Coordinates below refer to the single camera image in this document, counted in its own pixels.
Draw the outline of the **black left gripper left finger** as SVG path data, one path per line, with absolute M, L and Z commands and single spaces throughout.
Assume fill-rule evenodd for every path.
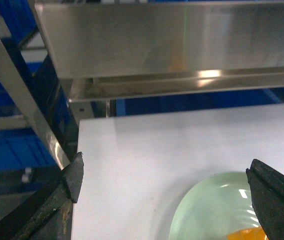
M 0 240 L 69 240 L 84 176 L 83 154 L 0 220 Z

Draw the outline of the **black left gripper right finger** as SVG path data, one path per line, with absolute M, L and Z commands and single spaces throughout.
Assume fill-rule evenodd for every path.
M 252 207 L 269 240 L 284 240 L 284 175 L 253 159 L 245 171 Z

